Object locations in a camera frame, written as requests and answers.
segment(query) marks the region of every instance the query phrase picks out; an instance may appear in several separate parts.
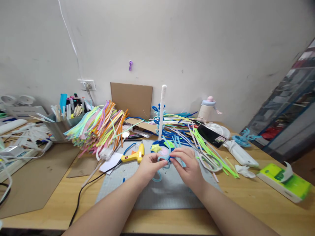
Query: wooden table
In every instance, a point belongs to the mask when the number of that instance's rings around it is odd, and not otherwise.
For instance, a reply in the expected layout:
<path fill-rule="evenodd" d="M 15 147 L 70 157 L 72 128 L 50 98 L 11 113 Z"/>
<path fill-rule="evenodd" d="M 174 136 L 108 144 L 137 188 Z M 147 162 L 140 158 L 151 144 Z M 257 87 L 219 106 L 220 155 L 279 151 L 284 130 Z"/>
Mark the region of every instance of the wooden table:
<path fill-rule="evenodd" d="M 263 168 L 269 163 L 282 166 L 257 147 L 246 149 Z M 233 156 L 221 147 L 220 155 L 237 164 Z M 45 207 L 3 219 L 4 227 L 66 230 L 76 208 L 77 197 L 84 177 L 67 179 L 67 171 Z M 315 191 L 312 187 L 307 198 L 294 204 L 258 178 L 240 175 L 235 179 L 220 172 L 219 185 L 226 196 L 266 223 L 281 235 L 311 235 L 315 232 Z M 95 203 L 103 177 L 82 191 L 76 219 Z M 133 210 L 123 232 L 154 234 L 219 234 L 218 228 L 205 209 Z"/>

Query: gray cutting mat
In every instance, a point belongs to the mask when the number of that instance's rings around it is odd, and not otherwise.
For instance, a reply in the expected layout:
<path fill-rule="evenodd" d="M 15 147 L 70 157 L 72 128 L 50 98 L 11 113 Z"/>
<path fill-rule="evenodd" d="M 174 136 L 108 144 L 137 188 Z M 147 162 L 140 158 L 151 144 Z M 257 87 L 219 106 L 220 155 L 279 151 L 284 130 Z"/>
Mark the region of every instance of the gray cutting mat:
<path fill-rule="evenodd" d="M 124 143 L 124 147 L 118 150 L 118 153 L 124 153 L 127 147 L 133 142 Z M 144 140 L 145 153 L 149 153 L 153 140 Z M 137 151 L 137 147 L 131 148 L 126 154 L 130 154 L 131 150 Z M 219 185 L 213 178 L 212 174 L 207 171 L 199 162 L 201 172 L 205 180 L 212 186 L 221 191 Z M 106 175 L 103 185 L 99 191 L 96 203 L 114 191 L 122 184 L 123 178 L 129 179 L 138 169 L 137 161 L 131 161 L 120 164 L 113 170 L 110 175 Z M 134 209 L 190 209 L 204 208 L 196 195 L 184 184 L 173 164 L 169 169 L 162 168 L 160 170 L 162 180 L 154 182 L 151 180 L 147 187 L 139 195 Z"/>

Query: purple clip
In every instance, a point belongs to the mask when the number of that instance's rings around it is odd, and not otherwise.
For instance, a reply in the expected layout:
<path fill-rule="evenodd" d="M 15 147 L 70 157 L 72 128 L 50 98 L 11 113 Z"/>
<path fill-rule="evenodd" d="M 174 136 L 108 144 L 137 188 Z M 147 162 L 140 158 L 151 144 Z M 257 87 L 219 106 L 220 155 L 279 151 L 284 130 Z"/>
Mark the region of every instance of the purple clip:
<path fill-rule="evenodd" d="M 133 62 L 129 61 L 129 71 L 132 71 L 132 68 L 131 68 L 132 65 L 133 65 Z"/>

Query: metal cup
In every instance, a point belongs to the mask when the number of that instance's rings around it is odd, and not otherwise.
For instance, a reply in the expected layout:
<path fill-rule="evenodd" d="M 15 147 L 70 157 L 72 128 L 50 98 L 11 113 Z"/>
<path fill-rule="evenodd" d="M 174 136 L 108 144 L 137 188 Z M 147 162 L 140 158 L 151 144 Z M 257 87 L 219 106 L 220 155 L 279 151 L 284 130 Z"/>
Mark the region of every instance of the metal cup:
<path fill-rule="evenodd" d="M 58 122 L 44 122 L 47 128 L 52 132 L 54 138 L 56 141 L 53 141 L 54 143 L 66 143 L 70 142 L 68 139 L 66 139 L 66 136 L 63 134 L 64 132 L 70 130 L 74 126 L 76 126 L 80 120 L 83 118 L 84 114 L 81 113 L 79 116 L 64 120 L 64 121 L 58 121 Z M 56 120 L 55 114 L 51 114 L 47 116 L 47 118 L 50 118 L 52 120 Z"/>

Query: power socket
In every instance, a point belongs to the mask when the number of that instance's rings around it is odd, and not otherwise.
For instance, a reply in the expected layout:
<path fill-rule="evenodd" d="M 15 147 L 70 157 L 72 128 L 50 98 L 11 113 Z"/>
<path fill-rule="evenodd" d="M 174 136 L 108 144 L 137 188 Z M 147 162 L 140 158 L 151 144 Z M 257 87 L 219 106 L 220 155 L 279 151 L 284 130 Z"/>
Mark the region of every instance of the power socket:
<path fill-rule="evenodd" d="M 86 91 L 85 86 L 89 86 L 90 91 L 96 91 L 96 86 L 95 86 L 94 80 L 84 79 L 82 82 L 81 79 L 78 79 L 78 81 L 81 83 L 82 90 Z"/>

